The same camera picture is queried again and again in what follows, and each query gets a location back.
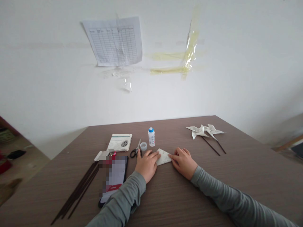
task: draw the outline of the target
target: glue bottle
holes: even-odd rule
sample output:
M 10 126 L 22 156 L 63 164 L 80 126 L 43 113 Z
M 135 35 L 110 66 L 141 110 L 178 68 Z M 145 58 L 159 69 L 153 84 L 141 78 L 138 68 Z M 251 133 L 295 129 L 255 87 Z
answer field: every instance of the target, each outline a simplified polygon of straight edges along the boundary
M 149 130 L 148 130 L 148 140 L 149 140 L 149 145 L 151 147 L 154 147 L 156 145 L 155 130 L 153 128 L 149 128 Z

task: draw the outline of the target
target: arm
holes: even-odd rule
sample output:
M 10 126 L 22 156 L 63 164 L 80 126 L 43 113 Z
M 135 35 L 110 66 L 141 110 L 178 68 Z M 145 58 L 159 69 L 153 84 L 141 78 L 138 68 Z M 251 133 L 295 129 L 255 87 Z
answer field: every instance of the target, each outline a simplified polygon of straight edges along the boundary
M 177 148 L 175 155 L 170 158 L 174 167 L 206 196 L 211 197 L 219 209 L 231 217 L 236 226 L 297 226 L 251 196 L 209 175 L 197 165 L 185 148 Z
M 133 172 L 118 191 L 107 200 L 100 213 L 87 227 L 125 226 L 130 214 L 140 205 L 140 197 L 145 189 L 144 177 L 136 171 Z
M 135 171 L 127 178 L 125 183 L 109 197 L 101 211 L 87 227 L 99 226 L 125 226 L 145 192 L 146 184 L 154 176 L 160 158 L 159 152 L 152 153 L 148 150 L 143 158 L 138 150 L 137 165 Z

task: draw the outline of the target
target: pinwheel stick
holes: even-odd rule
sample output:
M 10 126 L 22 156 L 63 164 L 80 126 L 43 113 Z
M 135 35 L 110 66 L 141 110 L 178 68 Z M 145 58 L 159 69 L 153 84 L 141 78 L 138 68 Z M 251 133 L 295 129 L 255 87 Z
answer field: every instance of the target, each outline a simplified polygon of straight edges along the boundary
M 221 144 L 219 143 L 219 141 L 216 139 L 217 143 L 219 144 L 219 146 L 221 147 L 222 151 L 226 154 L 225 150 L 223 149 L 223 147 L 221 146 Z
M 208 142 L 207 144 L 217 153 L 217 155 L 221 156 Z

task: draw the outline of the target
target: yellow tape residue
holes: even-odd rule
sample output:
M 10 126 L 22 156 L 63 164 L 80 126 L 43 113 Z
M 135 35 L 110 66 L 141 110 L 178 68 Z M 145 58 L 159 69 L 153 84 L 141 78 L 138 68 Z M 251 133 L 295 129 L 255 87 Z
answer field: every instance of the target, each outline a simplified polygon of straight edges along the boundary
M 197 46 L 197 41 L 199 37 L 198 22 L 200 17 L 200 7 L 196 5 L 193 9 L 193 17 L 190 24 L 190 30 L 187 38 L 186 51 L 183 53 L 170 53 L 170 54 L 160 54 L 156 53 L 154 55 L 154 60 L 174 60 L 176 58 L 182 58 L 182 65 L 179 67 L 169 67 L 169 68 L 153 68 L 150 69 L 151 74 L 165 74 L 165 73 L 182 73 L 182 78 L 187 77 L 188 72 L 192 69 L 192 62 L 196 59 L 195 51 Z

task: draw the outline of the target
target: dark stick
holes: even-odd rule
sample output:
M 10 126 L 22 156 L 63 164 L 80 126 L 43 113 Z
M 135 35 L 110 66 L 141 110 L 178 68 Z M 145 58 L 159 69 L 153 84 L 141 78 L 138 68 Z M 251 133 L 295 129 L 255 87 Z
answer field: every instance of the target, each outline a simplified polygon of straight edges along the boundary
M 93 170 L 95 169 L 96 165 L 98 162 L 94 162 L 93 168 L 89 169 L 89 171 L 87 171 L 87 176 L 86 178 L 83 180 L 83 182 L 81 182 L 81 184 L 79 184 L 79 187 L 76 188 L 77 190 L 74 191 L 74 195 L 72 197 L 72 199 L 70 200 L 70 202 L 68 203 L 68 205 L 66 206 L 66 208 L 63 210 L 63 212 L 61 213 L 62 217 L 61 219 L 63 219 L 65 217 L 65 215 L 68 213 L 69 209 L 71 208 L 71 206 L 74 204 L 74 202 L 79 198 L 79 196 L 81 195 L 81 193 L 83 192 L 83 190 L 85 189 L 85 185 L 87 185 L 88 183 L 88 178 L 91 176 L 91 173 L 93 172 Z
M 217 153 L 217 155 L 221 156 L 208 142 L 207 144 Z
M 75 211 L 75 209 L 77 208 L 78 204 L 80 203 L 82 197 L 84 196 L 84 194 L 86 193 L 87 189 L 89 188 L 89 186 L 91 185 L 92 181 L 94 180 L 95 176 L 97 175 L 98 170 L 99 170 L 99 168 L 96 168 L 95 171 L 93 172 L 93 174 L 90 176 L 89 183 L 88 183 L 86 189 L 82 193 L 81 197 L 79 198 L 78 202 L 76 203 L 75 207 L 73 208 L 72 212 L 70 213 L 70 215 L 68 216 L 67 219 L 69 219 L 72 216 L 73 212 Z
M 92 163 L 92 165 L 89 167 L 88 171 L 86 172 L 86 174 L 83 176 L 83 178 L 81 179 L 81 181 L 79 182 L 79 184 L 77 185 L 76 189 L 73 191 L 73 193 L 69 196 L 69 198 L 67 199 L 67 201 L 65 202 L 65 204 L 63 205 L 63 207 L 61 208 L 61 210 L 58 212 L 57 216 L 55 217 L 55 219 L 53 220 L 53 222 L 51 223 L 51 225 L 53 225 L 55 223 L 55 221 L 61 216 L 62 212 L 66 209 L 66 207 L 68 206 L 68 204 L 70 203 L 70 201 L 72 200 L 72 197 L 75 194 L 75 191 L 78 190 L 80 184 L 82 184 L 82 182 L 84 180 L 86 180 L 87 176 L 90 174 L 90 172 L 92 171 L 93 166 L 96 164 L 96 162 Z
M 223 149 L 223 147 L 221 146 L 221 144 L 219 143 L 219 141 L 217 141 L 217 143 L 219 144 L 219 146 L 221 147 L 222 151 L 226 154 L 225 150 Z

